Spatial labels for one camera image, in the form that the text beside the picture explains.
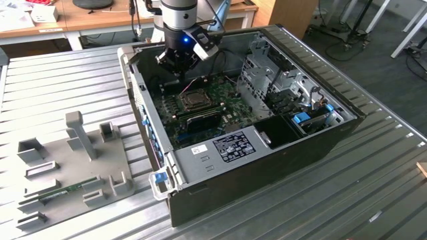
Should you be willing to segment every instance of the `warning label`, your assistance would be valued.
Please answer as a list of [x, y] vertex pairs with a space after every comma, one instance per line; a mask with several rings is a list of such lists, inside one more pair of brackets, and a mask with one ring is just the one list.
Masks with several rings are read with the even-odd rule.
[[221, 138], [219, 140], [215, 140], [214, 145], [222, 156], [222, 159], [227, 163], [257, 152], [250, 140], [247, 139], [247, 136], [242, 131], [234, 135]]

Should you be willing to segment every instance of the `floor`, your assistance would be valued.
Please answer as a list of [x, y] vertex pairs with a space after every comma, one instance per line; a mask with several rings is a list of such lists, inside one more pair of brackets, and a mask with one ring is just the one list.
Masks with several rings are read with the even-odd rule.
[[[337, 11], [335, 21], [345, 9], [347, 1], [342, 1]], [[331, 9], [333, 0], [321, 0], [321, 7]], [[359, 1], [353, 11], [355, 19], [362, 11], [365, 1]], [[378, 7], [375, 5], [367, 11], [362, 28], [366, 29]], [[401, 41], [406, 37], [402, 32], [409, 20], [386, 12], [371, 35], [371, 42], [363, 52], [350, 61], [337, 61], [326, 56], [326, 48], [339, 40], [319, 32], [306, 35], [303, 41], [326, 57], [326, 59], [350, 76], [350, 78], [385, 103], [386, 106], [425, 134], [427, 135], [427, 81], [420, 79], [408, 69], [408, 55], [404, 52], [397, 59], [390, 57]], [[421, 41], [427, 32], [422, 30], [414, 40]], [[330, 53], [338, 59], [346, 59], [361, 51], [361, 45], [349, 52], [343, 51], [342, 45], [331, 48]], [[424, 75], [418, 64], [409, 59], [412, 69]]]

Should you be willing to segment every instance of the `metal workbench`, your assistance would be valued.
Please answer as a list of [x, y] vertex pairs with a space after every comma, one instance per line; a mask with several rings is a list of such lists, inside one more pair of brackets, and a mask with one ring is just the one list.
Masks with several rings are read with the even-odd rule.
[[65, 113], [82, 111], [85, 129], [119, 125], [137, 193], [125, 200], [29, 235], [29, 239], [426, 239], [426, 138], [321, 60], [283, 29], [270, 32], [369, 114], [329, 156], [225, 208], [171, 227], [166, 202], [154, 199], [151, 165], [133, 114], [118, 46], [22, 57], [0, 79], [0, 233], [15, 228], [22, 163], [14, 143], [67, 137]]

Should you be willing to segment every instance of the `table leg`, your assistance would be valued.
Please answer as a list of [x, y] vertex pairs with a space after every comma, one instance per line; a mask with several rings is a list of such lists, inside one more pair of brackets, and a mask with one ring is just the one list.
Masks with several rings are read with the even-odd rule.
[[367, 26], [366, 33], [370, 33], [373, 31], [373, 29], [375, 28], [377, 24], [379, 23], [379, 20], [386, 12], [386, 8], [387, 8], [387, 5], [390, 4], [390, 1], [391, 0], [386, 0], [385, 3], [382, 4], [375, 17]]
[[416, 14], [416, 16], [413, 17], [412, 21], [409, 22], [406, 28], [404, 29], [404, 32], [408, 32], [410, 30], [410, 28], [413, 27], [413, 24], [416, 23], [417, 19], [420, 19], [421, 15], [424, 14], [425, 10], [427, 8], [427, 2], [425, 3], [425, 5], [421, 7], [418, 13]]
[[358, 0], [351, 0], [351, 3], [349, 5], [349, 8], [346, 10], [346, 13], [345, 15], [342, 16], [342, 19], [339, 20], [341, 23], [346, 23], [347, 22], [347, 19], [350, 17], [350, 14], [353, 13], [354, 11], [354, 8], [357, 6], [357, 3], [358, 3]]
[[82, 42], [81, 42], [81, 32], [79, 31], [67, 31], [65, 32], [66, 38], [69, 39], [71, 49], [74, 51], [83, 50]]
[[253, 27], [253, 22], [254, 22], [254, 16], [255, 16], [255, 11], [247, 11], [245, 18], [243, 18], [243, 23], [242, 23], [242, 28], [249, 29]]
[[333, 15], [334, 15], [335, 11], [337, 11], [337, 7], [339, 6], [339, 3], [341, 3], [341, 0], [334, 0], [331, 11], [327, 13], [327, 17], [326, 17], [326, 20], [325, 20], [325, 24], [326, 25], [329, 25], [329, 23], [331, 21], [331, 18], [333, 18]]
[[409, 42], [412, 41], [414, 35], [417, 34], [417, 32], [421, 30], [421, 28], [424, 27], [425, 23], [427, 21], [427, 12], [425, 13], [422, 19], [420, 20], [420, 22], [417, 23], [413, 31], [409, 33], [409, 35], [406, 36], [405, 40], [402, 41], [401, 45], [398, 46], [398, 48], [396, 49], [394, 53], [391, 54], [391, 57], [396, 58], [400, 53], [402, 52], [404, 48], [409, 45]]

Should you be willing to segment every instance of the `circuit board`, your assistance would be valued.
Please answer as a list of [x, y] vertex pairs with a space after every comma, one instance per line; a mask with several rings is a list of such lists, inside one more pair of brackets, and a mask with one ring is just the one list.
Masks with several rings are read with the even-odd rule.
[[[235, 83], [222, 76], [213, 78], [203, 88], [154, 97], [153, 100], [177, 150], [231, 133], [258, 121], [251, 107], [241, 98]], [[219, 118], [218, 126], [190, 133], [189, 121], [210, 113]]]

